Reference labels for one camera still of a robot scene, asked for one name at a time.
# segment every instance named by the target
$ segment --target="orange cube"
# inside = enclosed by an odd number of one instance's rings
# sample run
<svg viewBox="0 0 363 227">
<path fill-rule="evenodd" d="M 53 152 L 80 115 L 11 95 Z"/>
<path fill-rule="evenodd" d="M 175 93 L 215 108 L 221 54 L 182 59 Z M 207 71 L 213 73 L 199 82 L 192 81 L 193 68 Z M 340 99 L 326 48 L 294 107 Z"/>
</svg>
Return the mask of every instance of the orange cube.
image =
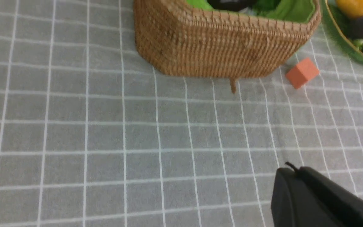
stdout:
<svg viewBox="0 0 363 227">
<path fill-rule="evenodd" d="M 300 88 L 319 74 L 319 70 L 310 58 L 305 58 L 293 67 L 285 76 L 295 89 Z"/>
</svg>

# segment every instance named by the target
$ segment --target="green plate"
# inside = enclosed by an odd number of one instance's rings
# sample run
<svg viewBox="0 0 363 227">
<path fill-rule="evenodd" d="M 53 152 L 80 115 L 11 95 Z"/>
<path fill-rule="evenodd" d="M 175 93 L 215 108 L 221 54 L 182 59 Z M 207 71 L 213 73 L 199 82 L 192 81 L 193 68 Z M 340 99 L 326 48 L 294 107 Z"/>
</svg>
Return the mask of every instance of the green plate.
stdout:
<svg viewBox="0 0 363 227">
<path fill-rule="evenodd" d="M 329 0 L 321 0 L 323 22 L 326 24 L 330 37 L 344 52 L 348 53 L 351 58 L 363 63 L 363 53 L 344 35 L 349 28 L 349 19 L 341 13 L 337 6 L 329 4 L 328 2 Z"/>
</svg>

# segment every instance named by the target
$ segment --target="woven rattan basket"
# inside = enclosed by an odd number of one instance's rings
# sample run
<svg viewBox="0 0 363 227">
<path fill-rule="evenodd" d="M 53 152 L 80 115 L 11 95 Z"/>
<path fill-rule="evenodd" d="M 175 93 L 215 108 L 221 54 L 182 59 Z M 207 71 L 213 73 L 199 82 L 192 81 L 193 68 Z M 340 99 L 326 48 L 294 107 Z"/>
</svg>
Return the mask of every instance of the woven rattan basket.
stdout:
<svg viewBox="0 0 363 227">
<path fill-rule="evenodd" d="M 320 23 L 307 24 L 192 8 L 186 0 L 134 0 L 138 53 L 170 76 L 265 77 L 286 62 Z"/>
</svg>

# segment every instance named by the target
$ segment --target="table surface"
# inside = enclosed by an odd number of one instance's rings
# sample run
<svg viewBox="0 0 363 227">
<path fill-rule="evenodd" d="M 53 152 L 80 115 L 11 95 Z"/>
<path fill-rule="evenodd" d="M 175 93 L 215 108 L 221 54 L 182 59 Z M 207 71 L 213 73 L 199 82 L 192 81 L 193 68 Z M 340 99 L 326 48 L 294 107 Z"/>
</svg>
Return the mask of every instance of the table surface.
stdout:
<svg viewBox="0 0 363 227">
<path fill-rule="evenodd" d="M 235 95 L 155 71 L 133 27 L 132 0 L 0 0 L 0 227 L 272 227 L 285 161 L 363 199 L 363 66 L 322 26 Z"/>
</svg>

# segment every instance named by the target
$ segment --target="basket rim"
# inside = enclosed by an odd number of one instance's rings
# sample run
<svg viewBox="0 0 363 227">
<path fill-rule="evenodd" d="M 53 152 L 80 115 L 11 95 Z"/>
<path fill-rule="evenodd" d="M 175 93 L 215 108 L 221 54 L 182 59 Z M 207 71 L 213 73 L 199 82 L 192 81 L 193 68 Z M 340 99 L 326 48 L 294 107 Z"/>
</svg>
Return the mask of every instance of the basket rim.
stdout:
<svg viewBox="0 0 363 227">
<path fill-rule="evenodd" d="M 321 6 L 319 0 L 313 0 L 315 10 L 308 21 L 308 23 L 297 23 L 285 20 L 268 19 L 265 17 L 257 17 L 242 13 L 230 13 L 228 11 L 221 10 L 203 10 L 190 6 L 186 0 L 156 0 L 167 6 L 167 9 L 177 11 L 179 19 L 193 23 L 195 25 L 202 24 L 203 22 L 211 24 L 225 25 L 228 24 L 230 28 L 242 28 L 242 27 L 275 27 L 278 30 L 294 30 L 297 32 L 308 32 L 314 29 L 315 25 L 318 25 L 321 19 Z"/>
</svg>

